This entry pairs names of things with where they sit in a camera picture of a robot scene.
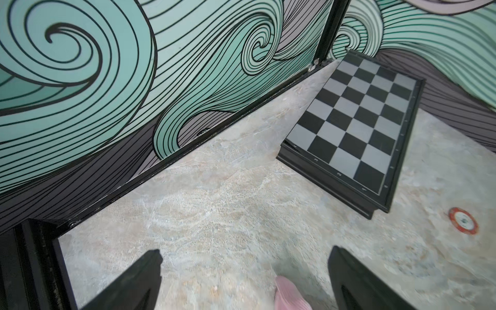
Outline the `pink cloth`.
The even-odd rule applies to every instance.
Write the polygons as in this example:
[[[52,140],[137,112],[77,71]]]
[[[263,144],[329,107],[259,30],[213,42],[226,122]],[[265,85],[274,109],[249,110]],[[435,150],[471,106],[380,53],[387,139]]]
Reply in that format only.
[[[296,285],[284,276],[275,278],[275,310],[312,310]]]

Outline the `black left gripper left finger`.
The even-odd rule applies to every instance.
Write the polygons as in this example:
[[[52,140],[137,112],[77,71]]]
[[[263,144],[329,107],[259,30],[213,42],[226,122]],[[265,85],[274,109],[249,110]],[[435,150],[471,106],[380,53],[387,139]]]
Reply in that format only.
[[[162,262],[158,249],[147,251],[83,308],[154,309],[161,286]]]

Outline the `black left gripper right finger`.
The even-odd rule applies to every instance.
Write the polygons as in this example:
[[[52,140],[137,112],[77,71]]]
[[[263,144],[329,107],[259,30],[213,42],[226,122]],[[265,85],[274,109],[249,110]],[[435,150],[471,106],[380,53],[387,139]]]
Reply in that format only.
[[[334,246],[328,271],[339,309],[413,309],[346,249]]]

